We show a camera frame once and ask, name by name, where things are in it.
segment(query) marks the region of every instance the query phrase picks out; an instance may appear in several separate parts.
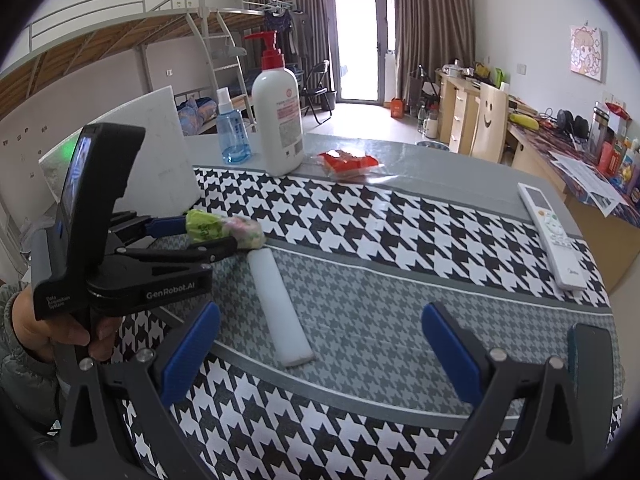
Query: metal screw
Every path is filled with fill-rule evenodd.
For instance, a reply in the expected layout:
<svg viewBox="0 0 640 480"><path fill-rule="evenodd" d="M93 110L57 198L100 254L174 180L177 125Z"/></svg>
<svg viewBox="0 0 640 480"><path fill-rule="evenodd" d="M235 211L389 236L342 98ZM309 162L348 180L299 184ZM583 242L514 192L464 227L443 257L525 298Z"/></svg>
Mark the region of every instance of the metal screw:
<svg viewBox="0 0 640 480"><path fill-rule="evenodd" d="M148 363L155 355L156 353L151 348L141 348L136 353L136 361L139 363Z"/></svg>
<svg viewBox="0 0 640 480"><path fill-rule="evenodd" d="M90 357L85 357L82 359L78 365L83 372L91 370L94 367L94 360Z"/></svg>
<svg viewBox="0 0 640 480"><path fill-rule="evenodd" d="M553 356L551 359L549 359L549 364L556 370L562 370L562 368L564 367L564 361L556 356Z"/></svg>
<svg viewBox="0 0 640 480"><path fill-rule="evenodd" d="M489 352L491 359L497 361L499 363L507 360L507 352L505 352L502 348L492 348Z"/></svg>

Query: blue gripper pad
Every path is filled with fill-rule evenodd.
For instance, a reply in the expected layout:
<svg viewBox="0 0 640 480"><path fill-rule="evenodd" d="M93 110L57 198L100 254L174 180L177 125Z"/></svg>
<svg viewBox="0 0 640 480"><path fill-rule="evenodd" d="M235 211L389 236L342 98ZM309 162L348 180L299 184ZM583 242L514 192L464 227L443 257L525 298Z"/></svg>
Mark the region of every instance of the blue gripper pad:
<svg viewBox="0 0 640 480"><path fill-rule="evenodd" d="M422 311L422 333L453 384L458 398L478 407L484 395L480 368L431 303Z"/></svg>
<svg viewBox="0 0 640 480"><path fill-rule="evenodd" d="M220 309L210 301L162 370L160 401L169 408L184 399L220 329Z"/></svg>
<svg viewBox="0 0 640 480"><path fill-rule="evenodd" d="M146 225L146 234L153 238L183 235L187 232L186 216L154 218Z"/></svg>

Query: white pump bottle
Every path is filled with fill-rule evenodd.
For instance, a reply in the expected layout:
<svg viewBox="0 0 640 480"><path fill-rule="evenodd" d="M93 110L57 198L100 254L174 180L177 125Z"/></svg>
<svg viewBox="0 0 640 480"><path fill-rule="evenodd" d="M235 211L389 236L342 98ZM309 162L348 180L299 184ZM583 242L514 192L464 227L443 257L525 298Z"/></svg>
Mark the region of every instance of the white pump bottle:
<svg viewBox="0 0 640 480"><path fill-rule="evenodd" d="M245 39L258 38L264 40L266 49L262 73L252 90L255 120L267 173L282 176L295 170L305 156L298 80L285 68L284 56L276 48L276 32L258 32Z"/></svg>

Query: red pump dispenser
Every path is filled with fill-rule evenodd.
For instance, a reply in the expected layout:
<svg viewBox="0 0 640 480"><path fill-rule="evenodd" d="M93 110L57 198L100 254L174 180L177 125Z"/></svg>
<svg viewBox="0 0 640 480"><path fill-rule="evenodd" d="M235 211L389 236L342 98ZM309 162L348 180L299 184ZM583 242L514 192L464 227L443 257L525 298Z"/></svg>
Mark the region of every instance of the red pump dispenser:
<svg viewBox="0 0 640 480"><path fill-rule="evenodd" d="M275 30L267 30L265 32L256 32L249 34L244 38L246 40L264 40L265 50L262 53L262 69L270 70L272 68L284 68L284 56L276 45Z"/></svg>

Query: air conditioner remote control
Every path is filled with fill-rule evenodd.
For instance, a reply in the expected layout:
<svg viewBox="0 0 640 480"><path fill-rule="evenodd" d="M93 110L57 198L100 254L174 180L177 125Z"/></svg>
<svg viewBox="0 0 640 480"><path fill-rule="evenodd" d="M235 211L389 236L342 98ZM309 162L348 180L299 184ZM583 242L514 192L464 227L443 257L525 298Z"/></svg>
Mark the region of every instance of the air conditioner remote control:
<svg viewBox="0 0 640 480"><path fill-rule="evenodd" d="M566 235L542 191L522 183L518 184L518 191L540 233L558 287L562 290L587 288L571 238Z"/></svg>

